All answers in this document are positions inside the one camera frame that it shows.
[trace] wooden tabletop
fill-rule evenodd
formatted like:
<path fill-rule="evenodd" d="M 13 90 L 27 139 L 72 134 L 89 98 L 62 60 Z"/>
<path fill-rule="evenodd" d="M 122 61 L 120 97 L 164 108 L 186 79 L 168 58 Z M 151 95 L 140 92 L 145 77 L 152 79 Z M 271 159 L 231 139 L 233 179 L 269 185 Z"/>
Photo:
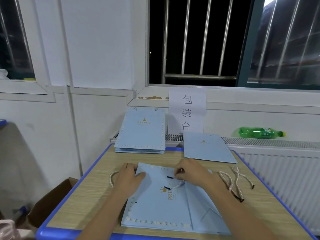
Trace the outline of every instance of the wooden tabletop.
<path fill-rule="evenodd" d="M 234 157 L 239 163 L 238 167 L 240 172 L 247 175 L 255 185 L 254 189 L 251 189 L 249 182 L 245 178 L 240 177 L 239 185 L 245 199 L 243 204 L 253 211 L 258 218 L 262 219 L 279 239 L 312 239 L 236 154 L 234 154 Z M 164 154 L 115 153 L 114 146 L 111 145 L 47 226 L 82 230 L 100 209 L 102 203 L 110 193 L 112 189 L 109 183 L 110 174 L 119 170 L 123 163 L 131 162 L 137 164 L 138 162 L 142 162 L 152 165 L 174 167 L 182 158 L 184 158 L 184 156 L 181 151 L 166 151 Z M 207 169 L 211 169 L 212 172 L 224 171 L 235 179 L 235 175 L 231 170 L 234 164 L 203 160 L 199 160 L 199 163 Z M 122 227 L 120 226 L 121 219 L 122 213 L 120 214 L 118 225 L 114 230 L 115 233 L 189 239 L 234 239 L 232 236 L 227 235 Z"/>

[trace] stack of paper bags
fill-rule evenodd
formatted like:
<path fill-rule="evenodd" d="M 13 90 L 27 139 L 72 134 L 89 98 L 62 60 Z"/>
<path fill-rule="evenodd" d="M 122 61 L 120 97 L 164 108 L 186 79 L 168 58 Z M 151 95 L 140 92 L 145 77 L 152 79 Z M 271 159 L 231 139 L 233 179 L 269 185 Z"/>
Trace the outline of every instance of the stack of paper bags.
<path fill-rule="evenodd" d="M 181 181 L 174 169 L 139 163 L 146 172 L 138 190 L 126 204 L 121 226 L 229 235 L 225 222 L 206 192 Z"/>
<path fill-rule="evenodd" d="M 162 108 L 128 108 L 122 122 L 115 152 L 164 153 L 166 114 Z"/>
<path fill-rule="evenodd" d="M 217 134 L 197 132 L 183 133 L 184 157 L 217 161 L 225 163 L 238 163 L 230 149 Z"/>

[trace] window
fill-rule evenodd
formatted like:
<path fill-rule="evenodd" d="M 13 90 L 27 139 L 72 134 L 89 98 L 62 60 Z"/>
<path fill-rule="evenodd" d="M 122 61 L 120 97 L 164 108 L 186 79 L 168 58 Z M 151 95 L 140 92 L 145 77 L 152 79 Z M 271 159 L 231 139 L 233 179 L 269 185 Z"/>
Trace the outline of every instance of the window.
<path fill-rule="evenodd" d="M 9 79 L 34 80 L 31 56 L 18 0 L 0 0 L 0 69 Z"/>
<path fill-rule="evenodd" d="M 150 84 L 235 86 L 252 0 L 150 0 Z"/>
<path fill-rule="evenodd" d="M 250 86 L 319 89 L 320 0 L 266 0 Z"/>

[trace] pink plastic object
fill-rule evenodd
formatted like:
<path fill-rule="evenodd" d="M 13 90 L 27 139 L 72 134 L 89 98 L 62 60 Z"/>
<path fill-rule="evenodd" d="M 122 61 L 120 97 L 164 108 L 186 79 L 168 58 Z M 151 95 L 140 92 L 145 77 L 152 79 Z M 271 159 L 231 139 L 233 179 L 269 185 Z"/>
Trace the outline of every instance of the pink plastic object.
<path fill-rule="evenodd" d="M 13 220 L 0 220 L 0 240 L 21 240 Z"/>

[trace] white paper sign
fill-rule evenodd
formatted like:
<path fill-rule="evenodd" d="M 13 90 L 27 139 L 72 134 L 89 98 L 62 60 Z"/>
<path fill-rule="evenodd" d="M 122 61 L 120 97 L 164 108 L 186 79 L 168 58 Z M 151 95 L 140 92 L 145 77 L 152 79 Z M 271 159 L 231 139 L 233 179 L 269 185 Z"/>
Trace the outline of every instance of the white paper sign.
<path fill-rule="evenodd" d="M 204 88 L 170 88 L 168 133 L 185 131 L 203 133 L 206 115 Z"/>

